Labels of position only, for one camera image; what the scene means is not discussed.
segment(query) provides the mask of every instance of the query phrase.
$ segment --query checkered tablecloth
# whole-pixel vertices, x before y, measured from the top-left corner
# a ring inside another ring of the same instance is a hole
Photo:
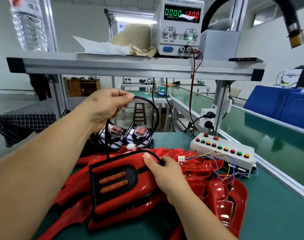
[[[68,109],[75,109],[84,99],[86,97],[68,97]],[[6,147],[11,147],[32,132],[40,133],[55,121],[50,98],[0,115],[0,134],[6,141]]]

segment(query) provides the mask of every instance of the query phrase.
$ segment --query plastic water bottle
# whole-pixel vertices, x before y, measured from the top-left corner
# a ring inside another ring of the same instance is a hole
[[[20,45],[27,51],[48,51],[46,31],[38,0],[9,0]]]

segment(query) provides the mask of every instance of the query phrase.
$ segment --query black end cap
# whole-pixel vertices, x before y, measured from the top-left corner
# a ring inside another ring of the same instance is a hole
[[[6,61],[11,73],[26,73],[22,58],[7,57]]]
[[[253,73],[252,73],[252,77],[251,77],[251,81],[262,81],[263,76],[264,76],[264,69],[254,69]]]

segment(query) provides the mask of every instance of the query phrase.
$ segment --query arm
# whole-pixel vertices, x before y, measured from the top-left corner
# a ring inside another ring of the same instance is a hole
[[[91,133],[134,95],[99,90],[75,110],[0,159],[0,239],[30,239],[72,172]]]
[[[163,158],[162,167],[148,154],[144,161],[155,176],[159,188],[182,222],[188,240],[236,240],[233,234],[218,220],[207,206],[193,193],[178,163],[170,157]]]

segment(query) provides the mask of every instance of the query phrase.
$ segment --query person's left hand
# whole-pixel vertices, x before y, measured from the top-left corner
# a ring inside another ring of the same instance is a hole
[[[91,94],[74,111],[85,115],[93,124],[93,133],[99,132],[108,119],[118,115],[122,106],[129,106],[134,94],[116,88],[101,89]]]

